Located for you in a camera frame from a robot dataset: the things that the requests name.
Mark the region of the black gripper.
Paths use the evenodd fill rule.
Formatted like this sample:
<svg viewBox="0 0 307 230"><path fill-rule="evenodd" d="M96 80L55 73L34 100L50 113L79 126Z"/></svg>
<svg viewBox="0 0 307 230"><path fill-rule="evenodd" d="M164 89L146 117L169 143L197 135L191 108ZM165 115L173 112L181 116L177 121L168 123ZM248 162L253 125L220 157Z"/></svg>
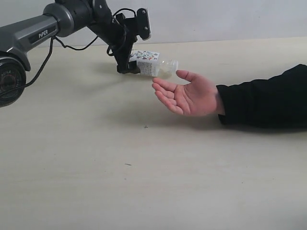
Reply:
<svg viewBox="0 0 307 230"><path fill-rule="evenodd" d="M126 27L125 19L124 14L110 15L91 23L88 28L108 45L107 54L115 58L118 73L139 74L141 70L137 61L130 62L130 54L137 36Z"/></svg>

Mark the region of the bare open human hand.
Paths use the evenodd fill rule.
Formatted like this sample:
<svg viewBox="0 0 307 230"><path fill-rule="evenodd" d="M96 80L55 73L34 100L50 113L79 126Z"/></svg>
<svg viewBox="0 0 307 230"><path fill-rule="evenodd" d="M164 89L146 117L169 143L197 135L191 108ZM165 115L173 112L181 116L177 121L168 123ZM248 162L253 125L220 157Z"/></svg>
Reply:
<svg viewBox="0 0 307 230"><path fill-rule="evenodd" d="M225 115L218 89L210 80L187 70L177 70L176 75L188 81L188 84L153 78L155 95L168 110L178 115L193 117Z"/></svg>

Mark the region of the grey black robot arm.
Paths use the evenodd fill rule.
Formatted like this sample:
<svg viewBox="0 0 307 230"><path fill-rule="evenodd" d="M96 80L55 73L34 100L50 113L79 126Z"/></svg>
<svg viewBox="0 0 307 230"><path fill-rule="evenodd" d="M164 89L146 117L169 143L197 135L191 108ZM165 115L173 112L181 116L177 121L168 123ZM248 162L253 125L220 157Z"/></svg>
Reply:
<svg viewBox="0 0 307 230"><path fill-rule="evenodd" d="M67 37L83 28L89 28L108 44L107 54L117 62L122 74L140 72L136 61L130 60L137 36L143 40L151 36L146 8L126 18L121 10L112 13L104 0L57 0L44 8L43 14L1 27L0 29L0 105L14 103L32 85L42 72L44 60L34 78L27 83L26 72L31 70L27 52L50 40L50 58L53 41Z"/></svg>

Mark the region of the forearm in black sleeve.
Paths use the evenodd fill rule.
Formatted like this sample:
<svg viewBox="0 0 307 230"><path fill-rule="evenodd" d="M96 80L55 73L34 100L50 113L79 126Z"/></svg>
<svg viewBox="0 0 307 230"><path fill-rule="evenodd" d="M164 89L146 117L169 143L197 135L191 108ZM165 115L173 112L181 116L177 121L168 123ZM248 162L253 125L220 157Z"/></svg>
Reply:
<svg viewBox="0 0 307 230"><path fill-rule="evenodd" d="M278 76L235 85L218 85L223 125L306 129L307 67L298 64Z"/></svg>

